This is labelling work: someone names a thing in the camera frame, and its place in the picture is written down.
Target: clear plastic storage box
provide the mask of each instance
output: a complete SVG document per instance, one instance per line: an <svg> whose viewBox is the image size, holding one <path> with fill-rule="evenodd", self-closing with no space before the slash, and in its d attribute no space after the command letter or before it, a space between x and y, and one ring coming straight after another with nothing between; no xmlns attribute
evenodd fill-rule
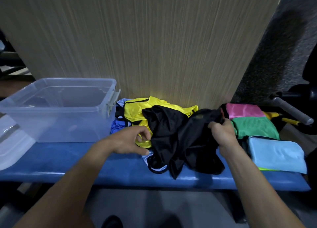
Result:
<svg viewBox="0 0 317 228"><path fill-rule="evenodd" d="M0 102L37 142L95 142L110 134L116 80L44 78Z"/></svg>

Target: wooden wall panel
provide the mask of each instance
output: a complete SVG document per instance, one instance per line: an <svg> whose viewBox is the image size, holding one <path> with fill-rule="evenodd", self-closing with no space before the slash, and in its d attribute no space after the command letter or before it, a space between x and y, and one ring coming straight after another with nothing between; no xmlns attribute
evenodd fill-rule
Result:
<svg viewBox="0 0 317 228"><path fill-rule="evenodd" d="M0 0L35 78L115 78L122 97L231 100L279 0Z"/></svg>

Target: shoe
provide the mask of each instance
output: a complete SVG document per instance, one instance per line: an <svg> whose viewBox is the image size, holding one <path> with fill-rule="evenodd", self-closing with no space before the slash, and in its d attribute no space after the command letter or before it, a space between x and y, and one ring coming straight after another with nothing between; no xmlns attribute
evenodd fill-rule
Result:
<svg viewBox="0 0 317 228"><path fill-rule="evenodd" d="M109 216L102 224L101 228L123 228L123 224L118 216Z"/></svg>

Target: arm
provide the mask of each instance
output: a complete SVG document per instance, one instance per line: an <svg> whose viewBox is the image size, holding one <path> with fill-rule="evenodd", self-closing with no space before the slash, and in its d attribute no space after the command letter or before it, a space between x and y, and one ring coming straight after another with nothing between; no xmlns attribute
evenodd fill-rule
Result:
<svg viewBox="0 0 317 228"><path fill-rule="evenodd" d="M236 182L250 227L304 227L239 145L230 120L208 127Z"/></svg>
<svg viewBox="0 0 317 228"><path fill-rule="evenodd" d="M112 152L148 154L135 145L151 135L145 126L125 128L95 143L90 150L15 224L20 227L74 227L82 211L94 180Z"/></svg>

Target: left hand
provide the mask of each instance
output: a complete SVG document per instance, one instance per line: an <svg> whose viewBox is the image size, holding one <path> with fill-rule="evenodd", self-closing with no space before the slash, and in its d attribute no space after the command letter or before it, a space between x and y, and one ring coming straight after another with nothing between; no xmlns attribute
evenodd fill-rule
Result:
<svg viewBox="0 0 317 228"><path fill-rule="evenodd" d="M126 127L105 139L98 141L94 146L100 147L100 149L107 149L108 152L127 154L137 153L140 155L147 155L149 151L145 148L137 146L135 140L146 141L151 139L151 134L146 126L131 126Z"/></svg>

